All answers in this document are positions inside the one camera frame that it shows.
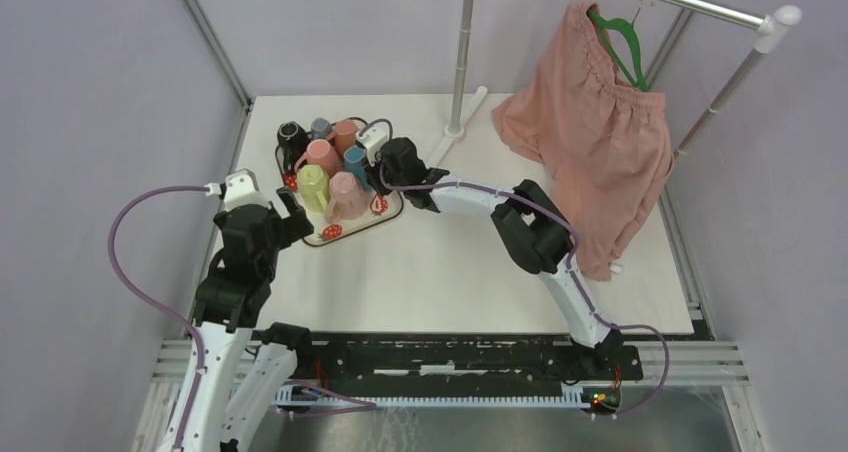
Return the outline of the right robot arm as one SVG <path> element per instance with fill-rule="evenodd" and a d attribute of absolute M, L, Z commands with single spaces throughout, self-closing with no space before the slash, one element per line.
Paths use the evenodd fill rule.
<path fill-rule="evenodd" d="M 602 380 L 615 371 L 624 349 L 622 329 L 595 303 L 576 263 L 576 232 L 539 184 L 525 179 L 501 188 L 462 180 L 427 167 L 406 137 L 382 145 L 365 170 L 376 190 L 399 192 L 417 209 L 490 220 L 513 263 L 539 278 L 556 303 L 580 374 Z"/>

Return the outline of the blue mug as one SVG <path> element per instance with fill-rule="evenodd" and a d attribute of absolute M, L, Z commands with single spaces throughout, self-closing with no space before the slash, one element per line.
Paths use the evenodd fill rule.
<path fill-rule="evenodd" d="M 373 186 L 370 182 L 370 164 L 367 159 L 366 150 L 359 145 L 348 148 L 343 154 L 344 168 L 350 172 L 365 191 L 370 191 Z"/>

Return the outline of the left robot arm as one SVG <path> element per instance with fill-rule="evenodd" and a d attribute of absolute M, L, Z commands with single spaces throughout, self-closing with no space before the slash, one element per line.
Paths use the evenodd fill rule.
<path fill-rule="evenodd" d="M 314 231 L 290 190 L 277 195 L 287 217 L 256 190 L 225 191 L 225 209 L 214 218 L 223 246 L 192 313 L 202 343 L 192 348 L 162 451 L 247 450 L 283 383 L 313 369 L 308 328 L 279 322 L 256 328 L 279 252 Z"/>

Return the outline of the yellow mug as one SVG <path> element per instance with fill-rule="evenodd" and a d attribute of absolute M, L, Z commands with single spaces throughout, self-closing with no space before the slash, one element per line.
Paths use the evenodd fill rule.
<path fill-rule="evenodd" d="M 318 165 L 305 165 L 297 174 L 303 206 L 315 213 L 324 213 L 329 204 L 329 176 Z"/>

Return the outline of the light pink mug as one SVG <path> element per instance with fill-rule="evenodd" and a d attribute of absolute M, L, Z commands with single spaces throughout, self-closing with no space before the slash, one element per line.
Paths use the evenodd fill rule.
<path fill-rule="evenodd" d="M 365 214 L 368 207 L 366 192 L 350 172 L 339 172 L 330 179 L 329 194 L 329 204 L 324 212 L 327 223 L 358 220 Z"/>

